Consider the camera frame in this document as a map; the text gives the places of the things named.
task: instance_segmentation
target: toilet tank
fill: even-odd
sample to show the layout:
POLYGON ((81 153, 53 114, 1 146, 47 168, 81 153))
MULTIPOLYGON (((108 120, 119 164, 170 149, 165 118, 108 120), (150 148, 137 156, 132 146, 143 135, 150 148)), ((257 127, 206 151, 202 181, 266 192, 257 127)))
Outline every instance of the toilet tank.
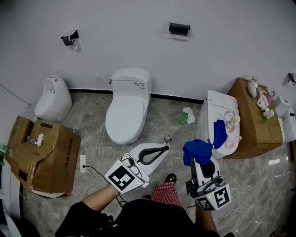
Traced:
POLYGON ((143 69, 123 68, 117 70, 111 77, 113 97, 135 96, 144 100, 151 97, 150 73, 143 69))

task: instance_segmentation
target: crumpled tissue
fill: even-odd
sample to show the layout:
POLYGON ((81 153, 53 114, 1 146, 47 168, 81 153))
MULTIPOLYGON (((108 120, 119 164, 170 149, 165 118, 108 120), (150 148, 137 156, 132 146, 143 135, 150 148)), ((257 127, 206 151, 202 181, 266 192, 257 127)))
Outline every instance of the crumpled tissue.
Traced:
POLYGON ((187 119, 186 123, 192 124, 192 123, 195 122, 195 117, 193 115, 193 110, 190 107, 183 108, 182 111, 184 113, 187 113, 188 114, 188 119, 187 119))

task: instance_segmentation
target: red checkered pants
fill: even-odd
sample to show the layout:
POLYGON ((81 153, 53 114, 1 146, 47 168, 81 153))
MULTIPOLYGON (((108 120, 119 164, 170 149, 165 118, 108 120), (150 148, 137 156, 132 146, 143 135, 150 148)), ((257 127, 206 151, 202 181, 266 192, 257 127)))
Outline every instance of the red checkered pants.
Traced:
POLYGON ((152 201, 182 206, 177 191, 171 182, 165 182, 154 193, 152 201))

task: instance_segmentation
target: tiled floor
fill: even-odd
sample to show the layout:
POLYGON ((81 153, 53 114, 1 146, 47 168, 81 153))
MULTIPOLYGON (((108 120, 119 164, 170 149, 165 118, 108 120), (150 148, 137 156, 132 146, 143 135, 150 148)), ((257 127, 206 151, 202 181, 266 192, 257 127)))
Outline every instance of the tiled floor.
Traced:
MULTIPOLYGON (((87 164, 97 167, 99 144, 105 130, 105 115, 112 101, 107 94, 72 94, 73 107, 63 124, 73 129, 81 137, 80 153, 86 154, 87 164)), ((190 168, 183 165, 183 145, 195 139, 196 124, 178 125, 182 108, 190 106, 197 117, 200 105, 170 100, 151 99, 145 126, 139 139, 129 145, 113 143, 107 132, 101 146, 99 170, 105 174, 114 161, 121 158, 140 143, 162 143, 165 134, 173 137, 170 156, 150 176, 147 188, 138 188, 123 196, 126 201, 137 199, 153 191, 164 181, 165 177, 174 172, 178 177, 176 189, 183 207, 194 204, 186 194, 185 182, 190 179, 190 168)), ((232 202, 217 212, 213 212, 214 220, 222 217, 229 210, 244 212, 238 232, 240 237, 269 236, 285 224, 293 193, 290 189, 295 185, 292 163, 289 161, 287 145, 253 159, 226 160, 219 159, 220 168, 226 182, 230 185, 232 202)), ((87 173, 80 173, 77 163, 74 189, 71 196, 57 199, 45 199, 24 191, 24 214, 38 229, 43 237, 54 236, 70 206, 84 198, 85 188, 92 182, 87 173)), ((95 190, 106 185, 98 177, 95 190)), ((120 213, 120 207, 113 201, 105 210, 114 218, 120 213)), ((194 208, 187 211, 194 221, 194 208)), ((217 222, 221 236, 235 231, 241 213, 232 211, 228 216, 217 222)))

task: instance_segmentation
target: green plastic packaging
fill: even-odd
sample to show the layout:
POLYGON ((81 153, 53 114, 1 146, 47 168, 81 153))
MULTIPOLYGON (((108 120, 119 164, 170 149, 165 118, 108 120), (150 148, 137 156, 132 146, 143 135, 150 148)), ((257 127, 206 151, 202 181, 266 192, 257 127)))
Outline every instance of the green plastic packaging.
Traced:
POLYGON ((180 116, 180 119, 179 119, 179 124, 180 125, 184 125, 186 123, 188 119, 188 114, 187 113, 183 113, 181 116, 180 116))

